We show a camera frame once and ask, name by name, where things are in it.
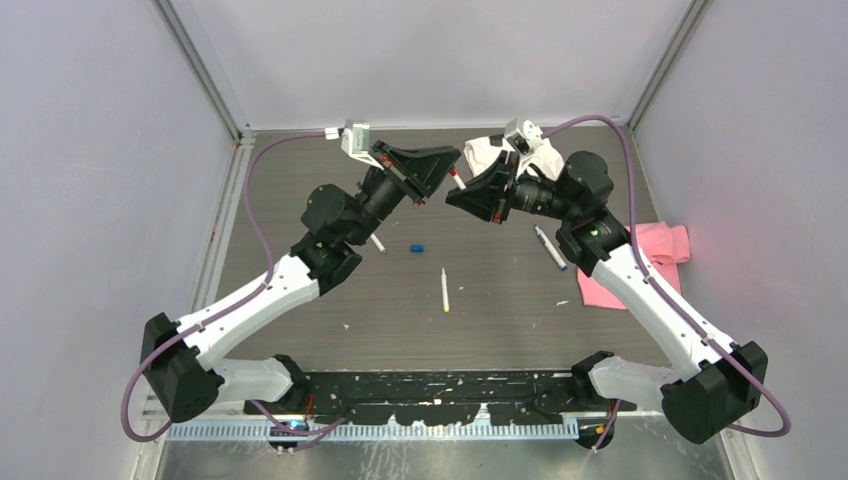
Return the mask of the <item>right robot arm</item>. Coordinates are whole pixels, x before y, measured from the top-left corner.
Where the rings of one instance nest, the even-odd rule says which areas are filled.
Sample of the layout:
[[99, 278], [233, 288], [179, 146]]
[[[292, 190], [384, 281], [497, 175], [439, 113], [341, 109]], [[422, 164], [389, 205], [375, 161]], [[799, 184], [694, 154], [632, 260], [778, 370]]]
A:
[[502, 152], [447, 204], [500, 224], [514, 210], [560, 221], [559, 249], [616, 297], [660, 346], [667, 368], [599, 351], [573, 365], [571, 395], [582, 408], [621, 400], [664, 414], [686, 440], [702, 444], [755, 409], [768, 357], [755, 342], [740, 345], [689, 305], [650, 264], [635, 237], [607, 207], [614, 183], [597, 154], [570, 155], [557, 179], [536, 166], [518, 171]]

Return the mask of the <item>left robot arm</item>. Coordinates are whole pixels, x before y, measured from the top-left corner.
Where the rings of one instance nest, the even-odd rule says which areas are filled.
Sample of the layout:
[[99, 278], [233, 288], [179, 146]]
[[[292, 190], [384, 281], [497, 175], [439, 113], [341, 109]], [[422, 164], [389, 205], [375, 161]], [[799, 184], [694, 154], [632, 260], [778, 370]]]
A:
[[262, 401], [284, 413], [307, 399], [305, 376], [288, 356], [236, 360], [228, 353], [264, 326], [343, 283], [365, 244], [405, 199], [421, 204], [454, 170], [452, 146], [404, 150], [376, 141], [374, 165], [349, 194], [333, 184], [306, 201], [304, 236], [266, 272], [215, 303], [177, 320], [159, 313], [143, 331], [140, 364], [168, 419], [184, 423], [216, 403]]

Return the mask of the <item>white red marker pen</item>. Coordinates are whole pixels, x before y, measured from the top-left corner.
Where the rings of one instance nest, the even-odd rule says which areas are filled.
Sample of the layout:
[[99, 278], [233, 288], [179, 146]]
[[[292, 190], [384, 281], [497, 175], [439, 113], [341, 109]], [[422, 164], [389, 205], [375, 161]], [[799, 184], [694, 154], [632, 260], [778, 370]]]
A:
[[452, 169], [450, 170], [449, 174], [450, 174], [451, 178], [454, 180], [454, 182], [456, 183], [457, 187], [458, 187], [460, 190], [465, 190], [465, 189], [467, 188], [466, 184], [465, 184], [465, 183], [464, 183], [464, 181], [460, 178], [460, 176], [459, 176], [459, 174], [457, 173], [457, 171], [456, 171], [456, 169], [455, 169], [455, 168], [452, 168]]

